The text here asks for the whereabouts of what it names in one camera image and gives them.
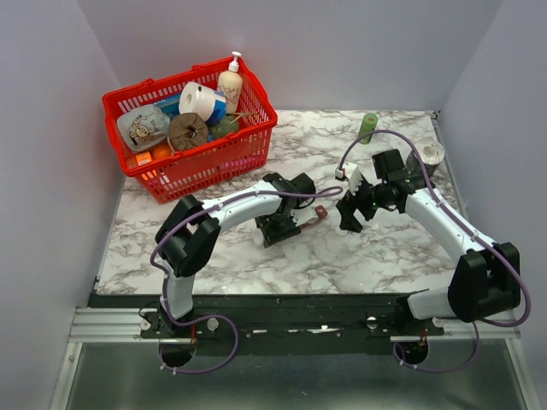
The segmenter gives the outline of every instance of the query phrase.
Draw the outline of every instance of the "green object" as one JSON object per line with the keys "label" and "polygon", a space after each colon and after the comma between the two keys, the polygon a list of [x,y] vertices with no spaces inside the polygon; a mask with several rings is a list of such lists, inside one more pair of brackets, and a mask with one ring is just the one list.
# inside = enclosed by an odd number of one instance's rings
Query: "green object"
{"label": "green object", "polygon": [[[378,115],[374,113],[366,113],[365,116],[362,118],[361,128],[359,129],[358,137],[365,135],[367,132],[374,131],[377,124]],[[361,144],[368,144],[370,143],[372,137],[372,135],[369,135],[368,137],[361,139],[359,142]]]}
{"label": "green object", "polygon": [[228,135],[230,132],[238,132],[239,131],[239,122],[236,119],[235,115],[225,115],[221,122],[219,122],[216,126],[210,126],[209,127],[209,133],[213,136],[213,139],[216,141],[217,139],[221,139]]}

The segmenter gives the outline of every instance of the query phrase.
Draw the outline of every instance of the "green cup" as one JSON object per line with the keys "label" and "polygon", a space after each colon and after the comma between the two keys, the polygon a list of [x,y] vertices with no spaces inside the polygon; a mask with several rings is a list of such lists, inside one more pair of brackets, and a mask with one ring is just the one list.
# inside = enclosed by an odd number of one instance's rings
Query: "green cup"
{"label": "green cup", "polygon": [[[359,129],[358,137],[361,137],[365,135],[367,132],[374,131],[376,129],[376,125],[378,124],[378,115],[374,113],[366,113],[364,117],[362,117],[362,123],[361,128]],[[368,144],[370,143],[370,140],[373,136],[369,135],[365,138],[362,138],[359,140],[361,144]]]}

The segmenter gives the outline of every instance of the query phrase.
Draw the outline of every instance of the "blue label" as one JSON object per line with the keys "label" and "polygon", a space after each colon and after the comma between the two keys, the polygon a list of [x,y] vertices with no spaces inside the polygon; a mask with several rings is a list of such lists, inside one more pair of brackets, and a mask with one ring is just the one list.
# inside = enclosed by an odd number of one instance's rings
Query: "blue label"
{"label": "blue label", "polygon": [[215,107],[213,108],[213,113],[208,120],[205,121],[205,124],[208,126],[216,126],[221,122],[222,118],[226,115],[226,102],[215,100]]}

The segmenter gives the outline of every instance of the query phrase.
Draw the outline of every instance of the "red plastic basket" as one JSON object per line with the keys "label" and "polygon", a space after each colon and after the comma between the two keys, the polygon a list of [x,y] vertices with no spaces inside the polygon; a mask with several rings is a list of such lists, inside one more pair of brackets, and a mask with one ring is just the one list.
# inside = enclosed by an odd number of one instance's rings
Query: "red plastic basket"
{"label": "red plastic basket", "polygon": [[136,178],[159,203],[172,201],[195,190],[247,173],[266,163],[272,128],[277,124],[277,114],[258,78],[241,59],[239,74],[243,78],[243,89],[238,112],[254,114],[239,119],[239,132],[139,166],[116,126],[116,121],[122,114],[180,93],[189,81],[215,89],[219,75],[228,69],[231,60],[228,57],[193,66],[191,71],[166,79],[147,79],[141,84],[112,91],[103,97],[106,128],[122,171],[128,177]]}

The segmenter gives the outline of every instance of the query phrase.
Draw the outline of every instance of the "black metal frame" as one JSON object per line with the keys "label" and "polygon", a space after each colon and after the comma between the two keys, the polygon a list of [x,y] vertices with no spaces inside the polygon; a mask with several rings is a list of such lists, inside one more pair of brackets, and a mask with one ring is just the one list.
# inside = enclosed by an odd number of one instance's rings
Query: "black metal frame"
{"label": "black metal frame", "polygon": [[[391,354],[392,336],[442,335],[431,320],[403,320],[406,294],[348,295],[194,295],[194,309],[184,320],[212,313],[230,318],[238,328],[238,354]],[[172,326],[159,296],[100,296],[93,292],[89,308],[156,308],[142,316],[151,323],[141,331],[147,339],[188,338],[188,327]],[[375,317],[374,322],[368,318]],[[233,346],[232,329],[222,320],[215,331],[197,324],[200,355],[226,355]]]}

